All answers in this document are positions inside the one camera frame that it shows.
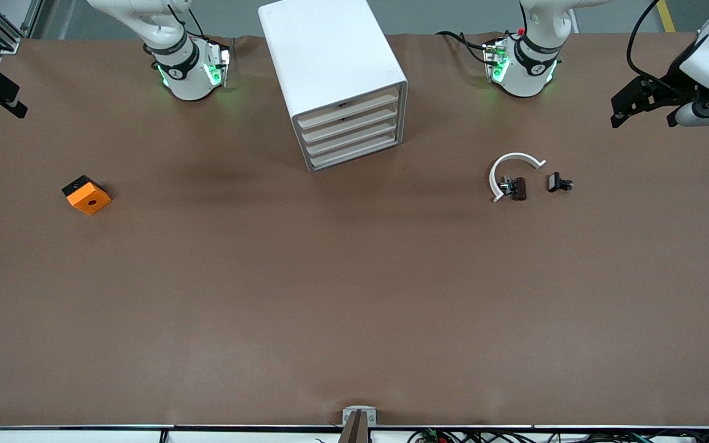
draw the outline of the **white robotic arm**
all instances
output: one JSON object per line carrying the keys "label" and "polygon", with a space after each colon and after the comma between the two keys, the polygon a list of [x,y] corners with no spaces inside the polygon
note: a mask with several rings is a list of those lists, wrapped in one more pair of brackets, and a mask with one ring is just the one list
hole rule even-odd
{"label": "white robotic arm", "polygon": [[163,83],[177,98],[198,100],[225,84],[228,48],[191,36],[177,20],[191,0],[88,0],[138,34],[158,62]]}
{"label": "white robotic arm", "polygon": [[497,50],[484,51],[489,78],[518,97],[537,95],[551,81],[557,56],[573,23],[568,11],[598,6],[612,0],[521,0],[526,30],[509,34],[495,43]]}
{"label": "white robotic arm", "polygon": [[611,99],[618,128],[629,117],[662,106],[677,106],[669,126],[709,126],[709,20],[662,78],[641,73]]}

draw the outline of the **white curved plastic piece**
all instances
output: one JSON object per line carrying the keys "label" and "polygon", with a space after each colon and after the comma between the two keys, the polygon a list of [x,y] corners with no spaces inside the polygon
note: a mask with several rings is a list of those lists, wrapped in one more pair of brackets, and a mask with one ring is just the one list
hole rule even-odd
{"label": "white curved plastic piece", "polygon": [[505,154],[502,157],[498,158],[497,161],[494,162],[494,166],[492,166],[492,171],[489,173],[489,186],[492,187],[492,193],[494,193],[494,202],[500,201],[500,199],[503,198],[505,194],[500,188],[500,184],[497,183],[496,174],[497,166],[499,166],[500,163],[506,160],[524,160],[524,162],[528,162],[530,165],[534,166],[535,169],[539,169],[540,166],[546,164],[546,160],[538,161],[538,159],[532,157],[532,155],[524,154],[523,152],[511,152],[510,154]]}

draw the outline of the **yellow floor line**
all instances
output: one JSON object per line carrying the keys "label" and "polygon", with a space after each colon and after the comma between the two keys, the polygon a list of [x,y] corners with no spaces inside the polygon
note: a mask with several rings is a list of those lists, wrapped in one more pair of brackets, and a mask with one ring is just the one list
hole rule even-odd
{"label": "yellow floor line", "polygon": [[658,2],[658,14],[661,16],[661,23],[663,23],[663,30],[667,33],[675,32],[675,23],[672,22],[672,14],[669,14],[669,7],[667,7],[667,0],[660,0]]}

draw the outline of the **orange cube with hole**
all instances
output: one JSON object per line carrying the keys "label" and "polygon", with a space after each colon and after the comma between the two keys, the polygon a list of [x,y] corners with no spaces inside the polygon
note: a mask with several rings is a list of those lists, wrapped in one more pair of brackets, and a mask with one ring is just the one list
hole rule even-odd
{"label": "orange cube with hole", "polygon": [[74,208],[87,215],[96,213],[111,202],[109,194],[85,175],[62,188],[62,193]]}

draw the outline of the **green led light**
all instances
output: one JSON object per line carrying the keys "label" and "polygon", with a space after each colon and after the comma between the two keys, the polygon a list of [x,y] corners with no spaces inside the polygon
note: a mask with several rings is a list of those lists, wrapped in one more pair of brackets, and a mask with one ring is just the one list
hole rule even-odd
{"label": "green led light", "polygon": [[220,84],[220,70],[218,68],[205,64],[204,72],[207,73],[209,83],[211,83],[213,86],[217,86]]}
{"label": "green led light", "polygon": [[552,76],[554,76],[554,68],[557,67],[557,61],[554,60],[554,63],[551,64],[551,68],[549,68],[549,76],[546,78],[546,83],[551,81]]}
{"label": "green led light", "polygon": [[494,75],[492,76],[492,79],[494,79],[495,82],[500,83],[503,78],[505,78],[505,72],[509,66],[510,59],[507,57],[503,58],[502,61],[494,68]]}
{"label": "green led light", "polygon": [[158,72],[160,73],[160,77],[163,78],[163,84],[169,87],[169,81],[166,79],[166,74],[163,73],[163,68],[161,68],[160,65],[158,65]]}

